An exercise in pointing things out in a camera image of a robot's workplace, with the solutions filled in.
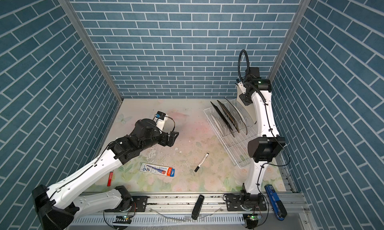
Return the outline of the white square plate black rim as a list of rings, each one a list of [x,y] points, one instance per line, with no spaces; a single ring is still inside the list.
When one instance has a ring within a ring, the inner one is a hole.
[[[241,82],[236,83],[236,86],[237,86],[237,102],[244,108],[244,111],[246,111],[248,115],[252,118],[253,124],[255,125],[257,123],[255,107],[253,104],[244,105],[243,101],[240,99],[240,95],[243,94],[246,89]]]

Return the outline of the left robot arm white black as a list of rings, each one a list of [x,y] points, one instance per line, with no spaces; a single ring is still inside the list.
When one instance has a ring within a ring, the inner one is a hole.
[[[81,194],[101,177],[120,168],[155,145],[172,147],[179,133],[164,132],[170,117],[158,112],[153,119],[138,120],[134,130],[110,142],[102,153],[65,179],[32,191],[34,207],[44,230],[64,230],[74,220],[104,210],[128,212],[135,206],[125,186],[83,197]]]

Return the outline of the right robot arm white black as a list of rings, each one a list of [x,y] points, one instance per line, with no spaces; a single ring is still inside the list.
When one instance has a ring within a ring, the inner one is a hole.
[[[240,193],[240,204],[245,210],[267,209],[262,183],[267,166],[283,150],[285,138],[281,137],[272,109],[272,89],[266,79],[256,80],[258,86],[250,82],[238,83],[238,101],[254,118],[255,138],[247,143],[251,164],[247,179]]]

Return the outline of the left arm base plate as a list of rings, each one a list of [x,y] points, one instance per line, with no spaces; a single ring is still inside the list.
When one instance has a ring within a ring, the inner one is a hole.
[[[129,200],[124,199],[115,209],[105,210],[107,213],[118,212],[139,212],[143,213],[146,210],[148,203],[148,196],[133,196]]]

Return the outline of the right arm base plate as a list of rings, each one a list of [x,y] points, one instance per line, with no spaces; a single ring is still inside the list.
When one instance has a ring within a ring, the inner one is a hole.
[[[260,193],[257,195],[224,194],[223,200],[226,203],[228,212],[263,212],[267,210],[266,201]]]

